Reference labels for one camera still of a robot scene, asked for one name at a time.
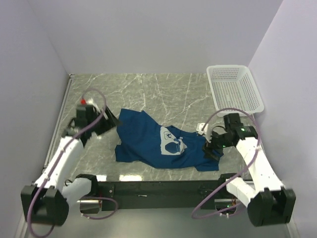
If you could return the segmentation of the blue printed t shirt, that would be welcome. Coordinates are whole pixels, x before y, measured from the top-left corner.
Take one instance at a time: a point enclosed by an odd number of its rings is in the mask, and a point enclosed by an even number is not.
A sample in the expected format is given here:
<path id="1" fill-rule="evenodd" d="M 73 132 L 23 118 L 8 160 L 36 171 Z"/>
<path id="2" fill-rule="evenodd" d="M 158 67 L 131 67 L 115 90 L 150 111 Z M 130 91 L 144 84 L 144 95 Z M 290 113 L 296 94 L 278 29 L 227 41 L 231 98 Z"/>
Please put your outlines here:
<path id="1" fill-rule="evenodd" d="M 218 162 L 204 157 L 205 138 L 195 132 L 158 124 L 145 111 L 121 109 L 116 129 L 121 143 L 117 162 L 140 161 L 156 169 L 194 167 L 199 172 L 217 171 Z"/>

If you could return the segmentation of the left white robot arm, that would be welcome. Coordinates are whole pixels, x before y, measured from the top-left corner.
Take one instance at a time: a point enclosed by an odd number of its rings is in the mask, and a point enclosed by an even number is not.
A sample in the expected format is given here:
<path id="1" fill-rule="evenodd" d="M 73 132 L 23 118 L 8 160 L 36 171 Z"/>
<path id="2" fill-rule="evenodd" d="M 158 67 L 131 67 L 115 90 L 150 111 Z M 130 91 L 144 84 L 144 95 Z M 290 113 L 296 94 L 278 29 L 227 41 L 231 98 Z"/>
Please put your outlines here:
<path id="1" fill-rule="evenodd" d="M 21 191 L 21 202 L 28 224 L 61 226 L 69 208 L 82 197 L 99 196 L 96 175 L 80 174 L 69 187 L 66 177 L 77 163 L 92 135 L 102 135 L 120 124 L 109 108 L 100 110 L 94 104 L 82 104 L 63 130 L 58 149 L 41 176 Z"/>

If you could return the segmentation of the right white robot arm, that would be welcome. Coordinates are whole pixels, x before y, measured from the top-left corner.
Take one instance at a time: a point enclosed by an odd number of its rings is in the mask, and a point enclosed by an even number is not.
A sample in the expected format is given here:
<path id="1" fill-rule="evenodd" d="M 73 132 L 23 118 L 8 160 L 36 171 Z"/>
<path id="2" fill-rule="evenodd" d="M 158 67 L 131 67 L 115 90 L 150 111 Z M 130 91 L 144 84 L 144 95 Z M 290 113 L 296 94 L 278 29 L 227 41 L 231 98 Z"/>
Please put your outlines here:
<path id="1" fill-rule="evenodd" d="M 231 195 L 247 208 L 250 222 L 255 227 L 288 224 L 291 220 L 296 195 L 286 188 L 273 171 L 262 147 L 259 132 L 244 125 L 240 111 L 223 117 L 225 132 L 219 134 L 208 123 L 199 123 L 196 132 L 204 136 L 203 151 L 208 159 L 219 161 L 224 148 L 235 147 L 246 167 L 232 175 L 221 175 L 217 188 L 206 202 L 217 193 L 224 198 Z"/>

